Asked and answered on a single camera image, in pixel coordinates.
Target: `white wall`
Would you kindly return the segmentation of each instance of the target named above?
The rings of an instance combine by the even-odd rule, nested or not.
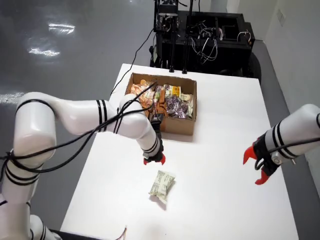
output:
[[[228,13],[243,14],[250,22],[255,39],[265,40],[277,0],[228,0]]]
[[[286,16],[281,26],[278,8]],[[320,107],[320,1],[278,0],[265,43],[289,111]],[[320,148],[306,154],[320,194]]]
[[[226,11],[230,14],[238,13],[240,0],[228,0],[226,3]]]
[[[193,12],[198,12],[199,11],[198,1],[199,0],[193,1],[193,6],[192,6],[192,11]],[[179,0],[179,2],[188,6],[188,7],[185,7],[185,6],[182,6],[181,4],[179,4],[178,9],[180,11],[189,11],[190,0]],[[210,8],[211,8],[211,0],[200,0],[200,10],[201,10],[201,12],[210,12]]]

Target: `wire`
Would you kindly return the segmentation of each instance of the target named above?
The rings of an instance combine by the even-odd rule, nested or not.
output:
[[[247,34],[249,34],[248,43],[250,42],[250,40],[251,40],[251,33],[250,33],[249,31],[241,31],[241,32],[239,32],[238,36],[236,37],[236,41],[237,41],[237,42],[239,41],[238,39],[239,39],[240,34],[244,34],[245,36],[247,36]]]
[[[123,240],[126,239],[126,232],[127,232],[127,227],[124,228],[122,234],[120,237],[118,237],[116,240],[120,240],[123,237]]]
[[[211,57],[211,54],[213,53],[214,49],[215,49],[214,59],[209,60],[209,58]],[[214,60],[216,60],[217,55],[218,55],[218,45],[217,45],[217,40],[215,39],[215,40],[214,40],[214,46],[213,46],[213,48],[212,48],[212,50],[211,50],[211,52],[210,52],[210,55],[206,58],[206,60],[205,60],[202,64],[205,64],[205,62],[206,62],[207,60],[209,60],[209,61],[214,61]]]
[[[220,27],[219,27],[219,32],[220,32],[220,41],[222,41],[224,39],[224,32]]]
[[[122,78],[121,78],[121,80],[114,86],[114,88],[112,89],[112,91],[111,91],[111,93],[110,93],[110,95],[112,95],[113,93],[114,93],[114,91],[115,91],[115,89],[116,89],[116,87],[119,85],[119,83],[121,83],[121,81],[124,79],[124,77],[125,77],[125,75],[128,73],[128,72],[130,72],[131,71],[131,69],[132,69],[132,66],[134,65],[134,63],[135,63],[135,60],[136,60],[136,57],[137,57],[137,53],[138,53],[138,51],[144,46],[144,44],[148,41],[148,39],[149,39],[149,37],[150,37],[150,35],[151,35],[151,33],[153,32],[153,28],[152,28],[152,30],[150,31],[150,33],[149,33],[149,35],[148,35],[148,37],[146,38],[146,40],[142,43],[142,45],[138,48],[138,50],[137,51],[135,51],[135,54],[134,54],[134,59],[133,59],[133,61],[132,61],[132,64],[131,64],[131,66],[130,66],[130,69],[128,70],[128,71],[126,71],[125,72],[125,74],[122,76]]]
[[[157,33],[155,33],[154,34],[154,36],[153,36],[153,40],[152,40],[152,46],[153,46],[153,48],[155,48],[155,38],[156,38],[156,35],[157,35]]]
[[[204,45],[203,45],[203,48],[202,48],[201,52],[203,52],[203,51],[204,51],[205,46],[206,46],[206,44],[207,44],[208,40],[209,40],[209,37],[206,39],[206,41],[205,41],[205,43],[204,43]]]
[[[2,178],[4,177],[4,173],[5,173],[5,168],[6,168],[6,165],[9,161],[9,158],[7,158],[6,160],[4,160],[3,164],[2,164],[2,167],[1,167],[1,174],[0,174],[0,182],[2,182]]]
[[[60,144],[60,145],[57,145],[57,146],[54,146],[54,147],[49,147],[49,148],[46,148],[44,150],[41,150],[41,151],[38,151],[38,152],[34,152],[34,153],[31,153],[31,154],[28,154],[28,155],[24,155],[24,156],[14,156],[14,153],[7,153],[7,156],[6,157],[1,157],[2,159],[6,159],[5,161],[7,160],[11,160],[12,163],[20,168],[20,169],[23,169],[25,171],[28,171],[28,172],[31,172],[31,173],[37,173],[37,174],[41,174],[41,173],[48,173],[48,172],[52,172],[52,171],[55,171],[55,170],[58,170],[62,167],[64,167],[65,165],[67,165],[68,163],[70,163],[73,159],[75,159],[79,153],[84,149],[84,147],[86,146],[86,144],[88,143],[88,141],[90,140],[90,138],[93,136],[93,134],[97,131],[99,131],[100,129],[106,127],[107,125],[117,121],[119,118],[123,118],[124,116],[126,115],[129,115],[129,114],[133,114],[133,113],[140,113],[140,112],[144,112],[144,111],[147,111],[149,109],[152,108],[153,105],[147,107],[147,108],[142,108],[142,109],[138,109],[138,110],[132,110],[132,111],[127,111],[127,112],[124,112],[134,101],[136,101],[143,93],[145,93],[146,91],[148,91],[149,89],[151,89],[152,87],[155,86],[155,84],[157,84],[156,82],[154,82],[153,84],[151,84],[149,87],[147,87],[146,89],[144,89],[141,93],[139,93],[134,99],[132,100],[129,100],[128,102],[126,102],[122,109],[119,111],[119,113],[117,115],[115,115],[114,117],[108,119],[107,121],[103,122],[102,124],[98,125],[96,128],[94,128],[93,130],[91,131],[87,131],[85,132],[84,134],[82,134],[81,136],[71,140],[71,141],[68,141],[66,143],[63,143],[63,144]],[[49,151],[52,151],[52,150],[55,150],[55,149],[58,149],[58,148],[61,148],[61,147],[64,147],[64,146],[67,146],[67,145],[70,145],[76,141],[78,141],[79,139],[83,138],[84,136],[88,135],[88,137],[85,139],[85,141],[83,142],[83,144],[80,146],[80,148],[75,152],[75,154],[73,154],[69,159],[67,159],[66,161],[64,161],[63,163],[57,165],[57,166],[54,166],[54,167],[51,167],[51,168],[47,168],[47,169],[34,169],[34,168],[29,168],[29,167],[26,167],[24,166],[23,164],[21,164],[18,160],[22,160],[22,159],[27,159],[27,158],[31,158],[31,157],[35,157],[35,156],[38,156],[40,154],[43,154],[43,153],[47,153]]]
[[[265,160],[262,160],[262,162],[260,164],[258,164],[260,161],[261,161],[261,159],[255,161],[255,163],[254,163],[255,170],[259,170],[265,164]]]
[[[182,6],[186,7],[186,8],[188,7],[188,5],[185,5],[185,4],[183,4],[182,2],[180,2],[180,1],[178,1],[178,3],[181,4]]]
[[[284,148],[289,148],[289,147],[294,147],[294,146],[298,146],[298,145],[303,145],[303,144],[310,144],[310,143],[314,143],[314,142],[319,142],[320,141],[320,137],[316,137],[316,138],[310,138],[310,139],[306,139],[306,140],[300,140],[300,141],[295,141],[289,144],[285,144],[282,146],[278,146],[275,148],[272,148],[268,151],[269,154],[272,154],[273,152],[276,152],[278,150],[284,149]]]

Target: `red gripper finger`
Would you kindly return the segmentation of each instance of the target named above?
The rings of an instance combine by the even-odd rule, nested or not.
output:
[[[161,159],[160,162],[162,163],[162,165],[165,164],[165,162],[166,162],[166,157],[165,157],[165,155],[162,154],[162,159]]]
[[[255,184],[262,185],[269,179],[269,176],[264,171],[261,171],[261,178],[255,181]]]
[[[243,164],[245,164],[249,158],[257,160],[257,156],[254,151],[254,147],[250,146],[245,150],[244,155],[243,155]]]

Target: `black cable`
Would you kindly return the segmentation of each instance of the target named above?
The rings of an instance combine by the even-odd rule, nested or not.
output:
[[[63,144],[60,144],[60,145],[57,145],[55,147],[49,147],[49,148],[46,148],[44,150],[41,150],[41,151],[38,151],[38,152],[34,152],[32,154],[28,154],[28,155],[24,155],[24,156],[14,156],[14,153],[12,152],[11,154],[8,153],[7,157],[1,157],[2,159],[6,159],[4,164],[6,162],[8,162],[8,160],[11,160],[12,163],[20,168],[20,169],[23,169],[25,171],[28,171],[28,172],[31,172],[31,173],[37,173],[37,174],[40,174],[40,173],[48,173],[48,172],[52,172],[52,171],[55,171],[55,170],[58,170],[62,167],[64,167],[65,165],[67,165],[68,163],[70,163],[73,159],[75,159],[79,153],[84,149],[84,147],[86,146],[86,144],[88,143],[88,141],[90,140],[90,138],[93,136],[93,134],[95,132],[97,132],[98,130],[106,127],[108,124],[111,124],[113,122],[115,122],[116,120],[118,120],[119,118],[123,118],[124,116],[128,115],[128,114],[133,114],[133,113],[139,113],[139,112],[144,112],[144,111],[147,111],[149,109],[152,108],[153,105],[149,106],[148,108],[143,108],[143,109],[138,109],[138,110],[132,110],[132,111],[128,111],[128,112],[124,112],[125,109],[127,109],[127,107],[129,107],[134,101],[136,101],[143,93],[145,93],[146,91],[148,91],[149,89],[151,89],[154,85],[156,84],[156,82],[154,82],[153,84],[151,84],[149,87],[147,87],[146,89],[144,89],[141,93],[139,93],[134,99],[132,100],[129,100],[128,102],[126,102],[121,111],[115,115],[114,117],[108,119],[107,121],[103,122],[102,124],[98,125],[96,128],[94,128],[93,130],[91,131],[87,131],[85,132],[84,134],[82,134],[81,136],[71,140],[71,141],[68,141],[66,143],[63,143]],[[64,146],[67,146],[67,145],[70,145],[74,142],[76,142],[77,140],[83,138],[84,136],[88,135],[88,137],[85,139],[85,141],[83,142],[83,144],[80,146],[80,148],[75,152],[75,154],[73,154],[68,160],[66,160],[65,162],[57,165],[57,166],[54,166],[54,167],[51,167],[51,168],[47,168],[47,169],[34,169],[34,168],[29,168],[29,167],[26,167],[24,166],[23,164],[21,164],[19,161],[19,159],[26,159],[26,158],[30,158],[30,157],[35,157],[35,156],[38,156],[40,154],[43,154],[43,153],[46,153],[46,152],[49,152],[49,151],[52,151],[52,150],[55,150],[55,149],[58,149],[58,148],[61,148],[61,147],[64,147]]]
[[[6,168],[6,165],[7,165],[8,161],[9,161],[9,158],[4,160],[3,165],[1,167],[0,182],[2,181],[2,178],[4,177],[5,168]]]
[[[306,140],[300,140],[300,141],[295,141],[289,144],[285,144],[282,146],[278,146],[275,148],[272,148],[268,151],[269,154],[276,152],[278,150],[284,149],[284,148],[289,148],[289,147],[293,147],[293,146],[298,146],[298,145],[303,145],[303,144],[310,144],[310,143],[314,143],[314,142],[319,142],[320,141],[320,137],[316,137],[316,138],[310,138],[310,139],[306,139]]]
[[[183,4],[182,2],[180,2],[180,1],[178,1],[178,3],[181,4],[182,6],[186,7],[186,8],[188,7],[188,5],[185,5],[185,4]]]
[[[261,161],[261,159],[255,161],[255,163],[254,163],[255,170],[259,170],[265,164],[265,160],[263,160],[260,164],[258,164],[260,161]]]
[[[156,38],[157,33],[154,34],[153,40],[152,40],[152,47],[155,48],[155,38]]]
[[[112,94],[114,93],[116,87],[117,87],[117,86],[119,85],[119,83],[121,83],[121,81],[124,79],[125,75],[126,75],[128,72],[130,72],[130,70],[132,69],[132,66],[133,66],[134,63],[135,63],[135,60],[136,60],[138,51],[139,51],[139,50],[144,46],[144,44],[148,41],[148,39],[149,39],[151,33],[153,32],[153,30],[154,30],[154,29],[152,28],[152,30],[150,31],[150,33],[149,33],[148,37],[146,38],[146,40],[142,43],[142,45],[141,45],[141,46],[138,48],[138,50],[135,52],[135,54],[134,54],[134,59],[133,59],[133,61],[132,61],[132,64],[131,64],[131,66],[130,66],[130,69],[125,72],[125,74],[122,76],[121,80],[114,86],[114,88],[112,89],[110,95],[112,95]]]

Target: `black stripe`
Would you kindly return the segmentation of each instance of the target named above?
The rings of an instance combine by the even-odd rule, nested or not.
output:
[[[320,128],[319,115],[320,113],[318,113],[318,115],[316,116],[316,124],[318,124],[318,127]]]
[[[103,111],[104,111],[104,121],[106,122],[106,121],[108,120],[106,103],[105,103],[105,100],[101,100],[101,102],[102,102]],[[104,131],[104,132],[107,131],[107,125],[104,126],[103,131]]]
[[[42,220],[41,220],[41,222],[42,222],[42,233],[41,233],[40,240],[44,240],[45,224]]]
[[[28,104],[28,103],[41,103],[41,104],[47,105],[49,108],[51,108],[51,110],[52,110],[53,112],[55,112],[54,109],[53,109],[53,108],[49,105],[49,103],[47,103],[46,101],[43,101],[43,100],[40,100],[40,99],[29,99],[29,100],[24,101],[23,103],[21,103],[21,104],[17,107],[17,109],[15,110],[15,113],[17,114],[18,110],[19,110],[23,105]]]
[[[152,145],[152,147],[151,148],[149,148],[148,150],[143,150],[146,154],[149,154],[149,153],[151,153],[151,152],[153,152],[155,149],[156,149],[156,147],[157,147],[157,144],[158,144],[158,137],[156,136],[156,138],[155,138],[155,142],[154,142],[154,144]]]
[[[279,142],[281,144],[281,146],[285,145],[284,141],[282,140],[282,137],[281,137],[281,133],[280,133],[280,124],[281,122],[279,122],[278,126],[277,126],[277,130],[276,132],[278,133],[278,138],[279,138]],[[289,149],[287,149],[286,147],[283,148],[283,150],[288,154],[288,155],[291,155],[289,157],[291,157],[292,159],[293,158],[297,158],[298,156],[293,154]]]
[[[38,174],[36,174],[36,175],[34,175],[34,176],[32,176],[32,177],[19,177],[19,176],[13,174],[13,173],[9,170],[8,166],[6,166],[6,170],[8,171],[8,173],[10,174],[11,177],[13,177],[13,178],[15,178],[15,179],[17,179],[17,180],[20,180],[20,181],[30,181],[30,180],[34,180],[34,179],[36,179],[36,178],[39,176],[39,173],[38,173]]]
[[[32,231],[31,228],[30,228],[30,233],[31,233],[31,240],[34,240],[34,231]]]
[[[4,204],[7,204],[7,203],[8,203],[8,201],[7,201],[7,200],[4,200],[4,201],[0,202],[0,206],[2,206],[2,205],[4,205]]]
[[[278,143],[277,143],[277,139],[276,139],[276,127],[277,125],[275,125],[272,129],[272,139],[273,139],[273,143],[274,143],[274,146],[277,148],[279,147]],[[290,159],[289,157],[287,157],[283,152],[282,150],[278,150],[278,152],[286,159]]]
[[[18,186],[28,186],[28,185],[34,184],[38,180],[38,178],[36,178],[35,180],[33,180],[31,182],[24,182],[24,183],[15,181],[10,177],[9,173],[7,172],[7,168],[5,168],[5,175],[10,180],[10,182],[12,182],[13,184],[18,185]]]
[[[102,124],[102,113],[101,113],[101,105],[99,100],[96,100],[96,103],[98,104],[98,111],[99,111],[99,125]]]

